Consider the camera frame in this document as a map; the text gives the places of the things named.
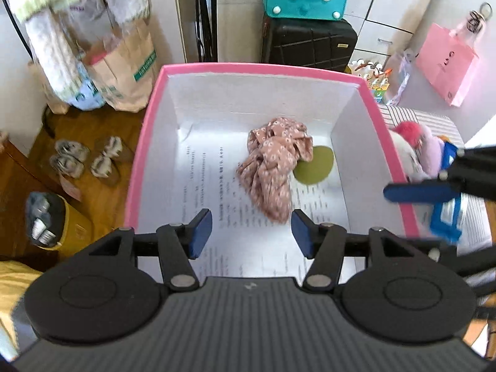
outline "brown paper bag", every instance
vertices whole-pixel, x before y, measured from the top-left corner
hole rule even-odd
[[[45,95],[46,104],[54,114],[66,114],[70,108],[63,100],[60,100],[48,82],[48,79],[43,71],[43,68],[38,63],[30,61],[28,63],[28,70],[36,78],[40,84],[40,89]]]
[[[103,42],[96,43],[83,59],[96,87],[114,109],[140,111],[148,104],[159,71],[157,53],[143,19],[130,26],[130,31],[112,52],[97,63],[89,64],[92,57],[103,52]]]

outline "black suitcase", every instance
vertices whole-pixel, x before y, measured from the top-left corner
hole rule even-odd
[[[358,36],[341,21],[271,18],[263,20],[262,63],[344,72]]]

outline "hanging tag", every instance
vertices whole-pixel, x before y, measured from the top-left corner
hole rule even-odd
[[[60,186],[62,189],[71,196],[74,200],[81,201],[81,190],[69,182],[62,174],[59,172]]]

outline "trash can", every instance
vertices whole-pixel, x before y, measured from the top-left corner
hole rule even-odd
[[[93,242],[93,224],[63,197],[32,192],[26,202],[26,232],[34,245],[71,257]]]

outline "stuffed toy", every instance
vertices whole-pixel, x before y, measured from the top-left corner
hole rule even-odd
[[[393,131],[403,137],[414,150],[420,147],[423,130],[415,121],[402,121]]]
[[[443,136],[443,135],[440,135],[438,136],[442,141],[444,141],[445,143],[450,143],[451,140],[449,139],[449,137],[446,137],[446,136]]]
[[[398,133],[389,130],[394,147],[398,152],[398,157],[401,162],[403,172],[409,181],[420,182],[424,179],[429,179],[429,176],[424,173],[422,166],[417,159],[415,151],[406,140]]]
[[[445,150],[445,142],[439,137],[432,135],[431,129],[422,126],[422,148],[420,150],[420,165],[423,171],[430,177],[437,177],[441,170],[442,153]]]

